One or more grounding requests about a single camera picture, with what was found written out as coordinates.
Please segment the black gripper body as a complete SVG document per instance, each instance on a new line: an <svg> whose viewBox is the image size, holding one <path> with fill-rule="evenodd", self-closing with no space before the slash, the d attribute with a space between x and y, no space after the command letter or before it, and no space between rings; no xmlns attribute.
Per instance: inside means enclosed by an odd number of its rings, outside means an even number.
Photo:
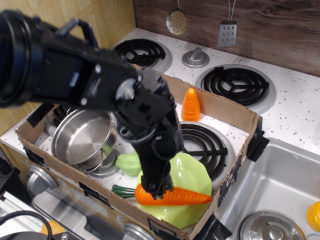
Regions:
<svg viewBox="0 0 320 240"><path fill-rule="evenodd" d="M112 70L112 112L142 165L168 165L182 148L175 100L163 74L149 68Z"/></svg>

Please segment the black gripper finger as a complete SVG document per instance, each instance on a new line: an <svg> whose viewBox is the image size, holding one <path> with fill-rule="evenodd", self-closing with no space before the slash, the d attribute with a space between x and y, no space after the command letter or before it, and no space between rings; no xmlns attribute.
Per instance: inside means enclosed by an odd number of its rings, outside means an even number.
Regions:
<svg viewBox="0 0 320 240"><path fill-rule="evenodd" d="M174 184L173 180L171 178L170 173L166 174L161 181L161 190L163 193L166 193L167 191L172 192L174 190Z"/></svg>
<svg viewBox="0 0 320 240"><path fill-rule="evenodd" d="M154 200L162 199L166 192L162 192L163 177L170 173L171 165L168 160L160 160L154 155L140 158L143 175L141 184L143 189L151 194Z"/></svg>

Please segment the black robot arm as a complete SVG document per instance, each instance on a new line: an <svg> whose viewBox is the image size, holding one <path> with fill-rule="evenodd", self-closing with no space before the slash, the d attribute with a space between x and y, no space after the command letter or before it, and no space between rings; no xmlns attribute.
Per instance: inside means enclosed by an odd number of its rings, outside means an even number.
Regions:
<svg viewBox="0 0 320 240"><path fill-rule="evenodd" d="M90 24L73 18L57 28L17 10L0 13L0 106L25 102L107 110L139 156L144 190L154 199L174 189L170 159L183 148L167 82L98 47Z"/></svg>

